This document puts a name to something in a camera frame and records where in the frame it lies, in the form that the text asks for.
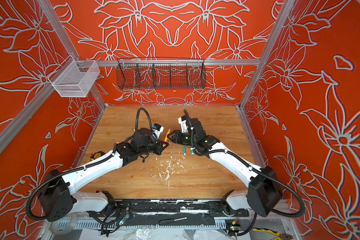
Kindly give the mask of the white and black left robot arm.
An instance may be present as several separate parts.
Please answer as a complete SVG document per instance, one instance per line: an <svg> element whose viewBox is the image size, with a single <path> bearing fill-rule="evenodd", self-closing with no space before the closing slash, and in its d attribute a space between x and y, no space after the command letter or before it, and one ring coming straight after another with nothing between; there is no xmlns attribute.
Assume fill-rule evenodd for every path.
<svg viewBox="0 0 360 240"><path fill-rule="evenodd" d="M41 189L36 194L45 218L49 222L60 220L76 212L101 212L112 202L106 191L81 193L79 190L90 182L149 154L161 155L168 143L159 139L164 127L154 124L153 128L141 128L134 132L130 140L115 144L114 148L102 154L91 163L78 168L59 172L49 172Z"/></svg>

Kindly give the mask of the orange highlighter pen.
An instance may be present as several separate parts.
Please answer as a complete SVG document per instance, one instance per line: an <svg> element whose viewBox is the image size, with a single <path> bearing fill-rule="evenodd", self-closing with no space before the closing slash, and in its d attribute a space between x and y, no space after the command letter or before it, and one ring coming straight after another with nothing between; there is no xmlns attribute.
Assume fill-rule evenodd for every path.
<svg viewBox="0 0 360 240"><path fill-rule="evenodd" d="M166 135L165 135L165 142L168 143L169 142L169 138L168 135L171 133L171 129L168 129Z"/></svg>

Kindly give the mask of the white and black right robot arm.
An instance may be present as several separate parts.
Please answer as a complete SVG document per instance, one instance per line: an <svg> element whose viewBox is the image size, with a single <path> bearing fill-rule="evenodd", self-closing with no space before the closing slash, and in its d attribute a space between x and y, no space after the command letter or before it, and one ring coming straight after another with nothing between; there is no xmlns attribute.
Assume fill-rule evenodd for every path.
<svg viewBox="0 0 360 240"><path fill-rule="evenodd" d="M180 120L181 129L169 133L167 138L221 164L244 183L246 191L232 191L225 197L231 209L253 210L257 215L267 217L282 198L281 186L275 182L275 171L261 168L236 155L218 138L207 135L198 119L195 121L189 124L187 120Z"/></svg>

